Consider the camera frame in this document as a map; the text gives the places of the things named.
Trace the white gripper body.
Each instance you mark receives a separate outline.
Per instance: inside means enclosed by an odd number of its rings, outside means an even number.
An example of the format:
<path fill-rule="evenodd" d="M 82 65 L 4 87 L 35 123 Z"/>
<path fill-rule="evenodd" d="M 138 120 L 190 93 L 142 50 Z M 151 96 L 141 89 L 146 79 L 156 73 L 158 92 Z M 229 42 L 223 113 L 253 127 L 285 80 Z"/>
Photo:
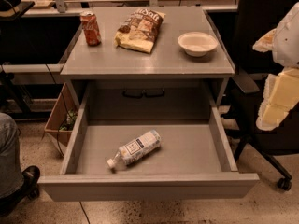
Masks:
<path fill-rule="evenodd" d="M 273 38 L 273 60 L 284 67 L 299 67 L 299 3 L 279 22 Z"/>

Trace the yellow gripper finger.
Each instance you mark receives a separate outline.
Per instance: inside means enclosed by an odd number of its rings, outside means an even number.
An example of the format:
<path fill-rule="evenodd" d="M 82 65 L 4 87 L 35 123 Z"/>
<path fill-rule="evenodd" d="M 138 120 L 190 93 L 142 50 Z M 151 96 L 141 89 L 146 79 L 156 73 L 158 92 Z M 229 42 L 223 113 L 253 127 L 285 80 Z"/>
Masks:
<path fill-rule="evenodd" d="M 264 84 L 256 126 L 271 131 L 288 116 L 299 102 L 299 69 L 284 68 L 278 75 L 270 74 Z"/>
<path fill-rule="evenodd" d="M 253 49 L 262 53 L 270 51 L 273 48 L 273 38 L 276 30 L 272 29 L 263 35 L 260 39 L 258 39 L 254 45 Z"/>

